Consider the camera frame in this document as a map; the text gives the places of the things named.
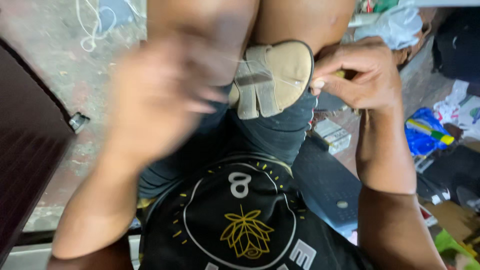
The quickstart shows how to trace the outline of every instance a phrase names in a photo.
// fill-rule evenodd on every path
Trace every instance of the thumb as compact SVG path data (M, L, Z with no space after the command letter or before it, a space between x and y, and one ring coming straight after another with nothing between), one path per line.
M313 93L327 92L339 97L348 105L352 104L355 96L360 93L359 90L361 88L360 85L336 75L318 77L312 82L311 87Z

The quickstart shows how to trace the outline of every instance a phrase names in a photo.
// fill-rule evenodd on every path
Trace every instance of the yellow flower graphic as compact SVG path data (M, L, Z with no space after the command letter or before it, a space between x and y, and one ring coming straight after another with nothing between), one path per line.
M228 246L235 249L237 258L245 256L249 259L258 259L263 253L269 253L267 242L270 241L268 233L274 229L263 222L255 220L260 215L260 210L253 210L243 215L240 204L241 216L225 214L232 223L223 231L220 241L227 240Z

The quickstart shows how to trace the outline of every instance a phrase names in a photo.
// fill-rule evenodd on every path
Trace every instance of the beige shoe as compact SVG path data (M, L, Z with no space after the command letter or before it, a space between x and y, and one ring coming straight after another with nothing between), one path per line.
M240 119L281 113L309 87L313 73L313 54L301 41L286 41L273 46L250 47L239 65L229 95Z

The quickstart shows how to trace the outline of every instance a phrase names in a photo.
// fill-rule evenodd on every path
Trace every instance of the thread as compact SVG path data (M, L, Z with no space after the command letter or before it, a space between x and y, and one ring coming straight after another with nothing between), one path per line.
M85 51L92 52L96 48L96 42L95 41L105 39L107 37L107 35L112 31L112 29L117 25L117 15L109 7L101 7L99 9L96 9L96 8L93 7L93 5L88 0L84 0L84 1L95 12L96 22L95 22L95 26L93 27L92 33L90 34L87 31L87 29L85 29L85 26L82 22L82 18L80 16L80 0L75 0L78 22L82 26L85 33L87 33L87 35L88 35L88 37L84 37L80 41L80 46L82 46L82 49L84 49ZM113 22L112 22L112 25L110 25L110 27L101 36L97 36L97 32L102 32L102 30L103 30L102 21L100 20L100 14L104 11L111 11L112 12ZM85 48L85 42L87 42L87 41L90 43L90 48L89 49Z
M143 16L138 12L137 8L132 4L131 0L125 0L125 2L130 6L130 9L132 10L133 13L135 13L137 16L146 19L146 16Z

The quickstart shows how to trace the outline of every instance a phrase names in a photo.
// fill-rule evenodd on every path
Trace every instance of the floor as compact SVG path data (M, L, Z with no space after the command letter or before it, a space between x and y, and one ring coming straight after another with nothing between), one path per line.
M84 0L80 0L80 7L89 30L95 16ZM80 111L91 118L72 143L24 228L26 232L54 230L67 201L92 169L100 150L108 109L105 92L109 71L115 69L119 52L146 37L145 21L139 18L115 28L97 42L93 52L86 52L80 46L86 33L77 20L74 1L0 0L0 8L0 36L25 58L71 114ZM431 64L431 56L426 53L403 78L406 116L420 106L442 100L451 89L453 81L431 74ZM352 134L349 148L335 157L356 175L359 117L347 110L331 120Z

